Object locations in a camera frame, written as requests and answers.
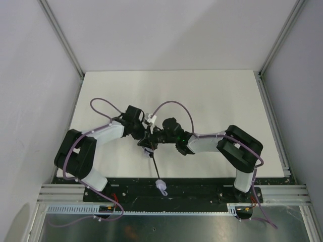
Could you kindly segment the lavender folding umbrella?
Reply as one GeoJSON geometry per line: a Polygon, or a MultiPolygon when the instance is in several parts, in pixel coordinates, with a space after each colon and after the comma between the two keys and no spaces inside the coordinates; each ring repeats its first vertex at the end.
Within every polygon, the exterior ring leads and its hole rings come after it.
{"type": "Polygon", "coordinates": [[[158,167],[157,167],[157,164],[156,164],[156,160],[155,160],[155,157],[154,157],[154,151],[152,149],[146,148],[146,147],[144,147],[143,150],[144,150],[144,153],[146,155],[148,155],[153,160],[153,165],[154,165],[154,168],[155,168],[155,171],[156,171],[156,175],[157,175],[157,180],[155,181],[155,186],[160,191],[160,193],[163,196],[166,197],[168,195],[168,193],[167,193],[167,185],[160,178],[159,170],[158,170],[158,167]]]}

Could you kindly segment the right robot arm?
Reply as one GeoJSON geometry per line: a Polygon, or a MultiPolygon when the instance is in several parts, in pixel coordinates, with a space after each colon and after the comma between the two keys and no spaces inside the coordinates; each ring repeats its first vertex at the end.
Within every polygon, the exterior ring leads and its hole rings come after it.
{"type": "Polygon", "coordinates": [[[263,164],[260,157],[263,144],[236,125],[230,125],[222,132],[198,135],[185,131],[175,118],[168,118],[161,129],[148,127],[138,142],[138,146],[149,152],[157,149],[158,144],[174,144],[182,155],[221,153],[236,169],[233,187],[237,195],[250,192],[256,163],[263,164]]]}

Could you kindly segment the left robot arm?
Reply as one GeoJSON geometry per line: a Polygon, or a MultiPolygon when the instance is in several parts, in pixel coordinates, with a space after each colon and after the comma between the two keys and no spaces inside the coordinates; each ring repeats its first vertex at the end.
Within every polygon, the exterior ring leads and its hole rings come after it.
{"type": "Polygon", "coordinates": [[[87,187],[102,192],[108,185],[108,179],[93,167],[96,149],[127,135],[135,140],[142,139],[145,128],[141,114],[141,109],[129,105],[125,113],[112,118],[106,125],[86,132],[67,131],[55,156],[55,166],[87,187]]]}

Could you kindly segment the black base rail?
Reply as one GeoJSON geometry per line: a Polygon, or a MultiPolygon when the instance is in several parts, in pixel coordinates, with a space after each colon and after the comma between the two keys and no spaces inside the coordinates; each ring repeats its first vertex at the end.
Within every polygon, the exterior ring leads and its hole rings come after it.
{"type": "Polygon", "coordinates": [[[263,203],[260,188],[246,193],[233,186],[231,178],[110,178],[107,188],[97,194],[86,188],[83,201],[118,202],[126,212],[211,213],[226,212],[228,204],[251,207],[263,203]]]}

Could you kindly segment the right aluminium frame post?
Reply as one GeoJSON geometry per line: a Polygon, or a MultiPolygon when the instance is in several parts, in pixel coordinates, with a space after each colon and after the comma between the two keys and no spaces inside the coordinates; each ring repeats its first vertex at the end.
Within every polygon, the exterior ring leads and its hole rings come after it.
{"type": "Polygon", "coordinates": [[[303,9],[305,8],[306,4],[308,3],[307,0],[297,0],[295,5],[293,6],[292,10],[290,11],[283,27],[281,28],[272,48],[270,49],[263,65],[261,66],[258,74],[260,77],[264,76],[269,67],[271,66],[272,62],[275,60],[278,52],[280,51],[281,47],[285,43],[289,33],[291,32],[292,28],[296,24],[300,14],[302,13],[303,9]]]}

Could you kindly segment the aluminium frame post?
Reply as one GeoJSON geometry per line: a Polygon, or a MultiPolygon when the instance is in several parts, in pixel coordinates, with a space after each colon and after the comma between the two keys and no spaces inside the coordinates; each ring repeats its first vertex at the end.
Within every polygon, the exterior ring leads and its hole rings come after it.
{"type": "Polygon", "coordinates": [[[283,27],[281,28],[272,48],[270,49],[263,65],[261,66],[258,74],[260,77],[264,76],[269,67],[271,66],[272,62],[275,60],[278,52],[280,51],[281,47],[285,43],[289,33],[291,32],[292,28],[296,24],[300,14],[302,13],[303,9],[305,8],[306,4],[308,3],[307,0],[297,0],[295,5],[293,6],[292,10],[290,11],[283,27]]]}
{"type": "Polygon", "coordinates": [[[72,66],[74,67],[78,77],[83,80],[85,77],[85,73],[82,70],[51,6],[49,5],[48,1],[46,0],[38,0],[37,1],[42,9],[44,15],[46,16],[49,24],[51,25],[55,35],[57,36],[58,41],[60,42],[64,52],[66,53],[68,59],[70,60],[72,66]]]}

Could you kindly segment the left aluminium frame post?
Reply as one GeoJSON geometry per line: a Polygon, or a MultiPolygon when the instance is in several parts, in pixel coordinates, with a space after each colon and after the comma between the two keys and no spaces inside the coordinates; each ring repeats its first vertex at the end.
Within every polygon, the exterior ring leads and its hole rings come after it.
{"type": "Polygon", "coordinates": [[[55,35],[57,36],[58,41],[60,42],[64,52],[66,53],[68,59],[70,60],[72,66],[74,67],[78,77],[83,80],[85,77],[85,73],[82,70],[51,6],[49,5],[48,1],[46,0],[38,0],[37,1],[42,9],[44,15],[46,16],[49,24],[51,25],[55,35]]]}

